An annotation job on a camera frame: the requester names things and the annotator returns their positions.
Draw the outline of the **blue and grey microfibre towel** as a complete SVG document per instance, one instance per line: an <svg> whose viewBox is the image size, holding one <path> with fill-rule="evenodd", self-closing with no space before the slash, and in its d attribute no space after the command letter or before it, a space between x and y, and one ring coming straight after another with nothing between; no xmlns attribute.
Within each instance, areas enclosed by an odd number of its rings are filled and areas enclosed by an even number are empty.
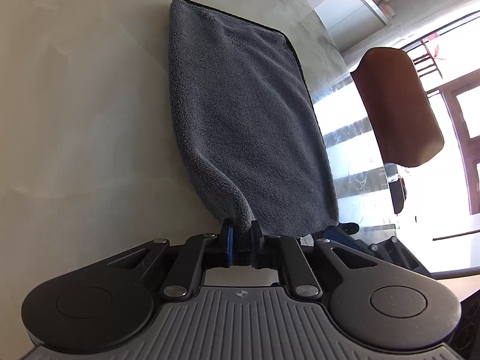
<svg viewBox="0 0 480 360"><path fill-rule="evenodd" d="M169 11L169 96L181 159L205 207L267 234L338 223L326 146L295 50L280 31L190 0Z"/></svg>

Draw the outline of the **brown leather chair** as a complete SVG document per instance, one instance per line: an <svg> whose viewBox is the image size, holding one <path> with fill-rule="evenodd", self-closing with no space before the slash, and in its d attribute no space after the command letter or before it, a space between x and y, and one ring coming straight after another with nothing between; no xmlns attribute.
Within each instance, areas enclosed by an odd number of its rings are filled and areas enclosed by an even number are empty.
<svg viewBox="0 0 480 360"><path fill-rule="evenodd" d="M444 138L411 58L374 47L352 72L383 162L419 167L444 147Z"/></svg>

